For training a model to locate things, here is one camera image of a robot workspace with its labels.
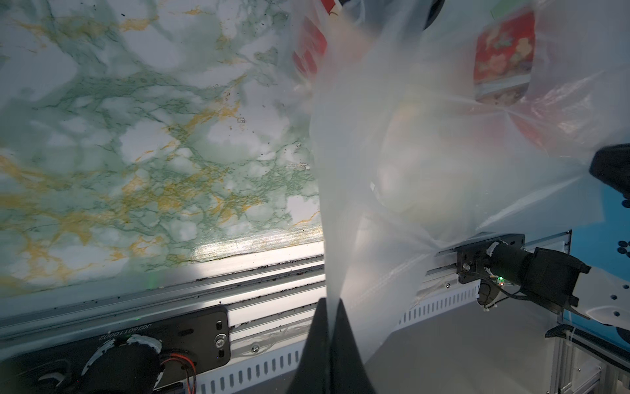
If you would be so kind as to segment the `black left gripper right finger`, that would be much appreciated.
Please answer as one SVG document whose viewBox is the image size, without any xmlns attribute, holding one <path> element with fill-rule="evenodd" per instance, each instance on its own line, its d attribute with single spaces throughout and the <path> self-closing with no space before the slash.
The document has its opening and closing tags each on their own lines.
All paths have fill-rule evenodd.
<svg viewBox="0 0 630 394">
<path fill-rule="evenodd" d="M 331 392 L 376 393 L 364 368 L 342 300 L 339 301 L 337 308 L 331 340 Z"/>
</svg>

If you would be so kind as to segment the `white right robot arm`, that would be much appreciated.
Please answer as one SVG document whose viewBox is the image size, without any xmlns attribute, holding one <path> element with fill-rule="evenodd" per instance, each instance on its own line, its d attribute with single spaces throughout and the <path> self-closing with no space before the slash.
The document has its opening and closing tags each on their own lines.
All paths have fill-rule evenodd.
<svg viewBox="0 0 630 394">
<path fill-rule="evenodd" d="M 593 156 L 589 174 L 623 195 L 629 208 L 629 144 L 605 146 Z M 536 247 L 524 249 L 525 235 L 505 233 L 454 248 L 456 272 L 462 284 L 481 280 L 481 306 L 492 308 L 496 298 L 531 301 L 557 315 L 570 312 L 614 328 L 620 353 L 629 354 L 629 279 L 585 264 L 575 256 Z M 515 293 L 504 282 L 518 287 Z"/>
</svg>

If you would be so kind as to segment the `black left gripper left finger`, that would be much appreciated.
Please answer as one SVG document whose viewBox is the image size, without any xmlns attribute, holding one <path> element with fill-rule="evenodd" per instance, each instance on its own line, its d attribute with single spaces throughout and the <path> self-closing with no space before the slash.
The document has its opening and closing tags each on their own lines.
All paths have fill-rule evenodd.
<svg viewBox="0 0 630 394">
<path fill-rule="evenodd" d="M 321 298 L 313 315 L 308 337 L 300 356 L 288 394 L 325 394 L 330 392 L 330 338 L 326 298 Z"/>
</svg>

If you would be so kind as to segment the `red cup black lid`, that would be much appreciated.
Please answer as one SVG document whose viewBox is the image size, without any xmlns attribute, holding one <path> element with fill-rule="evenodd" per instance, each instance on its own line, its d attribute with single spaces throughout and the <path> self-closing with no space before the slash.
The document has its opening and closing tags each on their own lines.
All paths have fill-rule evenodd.
<svg viewBox="0 0 630 394">
<path fill-rule="evenodd" d="M 500 107 L 520 101 L 531 81 L 535 47 L 535 14 L 530 7 L 482 31 L 473 68 L 475 100 Z"/>
<path fill-rule="evenodd" d="M 313 80 L 327 50 L 325 25 L 338 17 L 340 1 L 293 1 L 291 59 L 297 72 L 307 80 Z"/>
</svg>

